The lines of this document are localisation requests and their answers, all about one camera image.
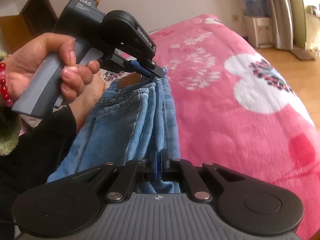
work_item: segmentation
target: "wooden floor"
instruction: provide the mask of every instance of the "wooden floor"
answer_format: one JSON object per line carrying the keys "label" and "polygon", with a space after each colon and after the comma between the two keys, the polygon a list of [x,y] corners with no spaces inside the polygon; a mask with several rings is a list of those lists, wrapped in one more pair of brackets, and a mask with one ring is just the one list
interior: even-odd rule
{"label": "wooden floor", "polygon": [[306,106],[320,132],[320,58],[300,61],[287,51],[257,49],[286,79]]}

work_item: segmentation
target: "bed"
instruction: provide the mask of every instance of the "bed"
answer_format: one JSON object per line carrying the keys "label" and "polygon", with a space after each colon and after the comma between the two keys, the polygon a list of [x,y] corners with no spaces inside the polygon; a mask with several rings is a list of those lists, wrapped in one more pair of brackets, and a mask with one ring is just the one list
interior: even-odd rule
{"label": "bed", "polygon": [[167,67],[181,157],[287,188],[305,207],[297,234],[320,228],[320,136],[284,78],[215,16],[151,35]]}

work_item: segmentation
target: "red bead bracelet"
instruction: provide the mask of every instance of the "red bead bracelet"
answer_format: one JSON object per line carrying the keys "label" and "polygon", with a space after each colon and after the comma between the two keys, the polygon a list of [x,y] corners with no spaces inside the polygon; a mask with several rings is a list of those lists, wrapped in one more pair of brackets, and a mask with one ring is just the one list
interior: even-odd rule
{"label": "red bead bracelet", "polygon": [[8,94],[8,87],[5,85],[7,81],[5,80],[5,63],[1,62],[0,63],[0,93],[2,94],[4,100],[5,100],[5,105],[8,107],[11,107],[13,105],[13,101]]}

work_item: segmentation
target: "metal rivet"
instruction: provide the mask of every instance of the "metal rivet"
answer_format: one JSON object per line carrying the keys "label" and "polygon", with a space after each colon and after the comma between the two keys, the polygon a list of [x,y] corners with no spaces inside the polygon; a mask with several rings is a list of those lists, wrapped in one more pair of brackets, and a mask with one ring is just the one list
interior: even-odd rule
{"label": "metal rivet", "polygon": [[195,198],[205,200],[210,198],[210,194],[208,192],[200,191],[195,193]]}
{"label": "metal rivet", "polygon": [[110,192],[107,197],[111,200],[120,200],[123,198],[123,195],[119,192]]}

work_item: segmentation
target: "blue denim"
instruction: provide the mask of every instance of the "blue denim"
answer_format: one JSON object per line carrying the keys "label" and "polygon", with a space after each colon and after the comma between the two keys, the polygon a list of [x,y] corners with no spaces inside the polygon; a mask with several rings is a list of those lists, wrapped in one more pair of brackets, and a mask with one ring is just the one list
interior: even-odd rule
{"label": "blue denim", "polygon": [[[178,126],[167,76],[119,89],[115,80],[88,115],[67,157],[48,182],[105,162],[117,166],[167,148],[180,158]],[[141,183],[144,193],[178,193],[173,182]]]}

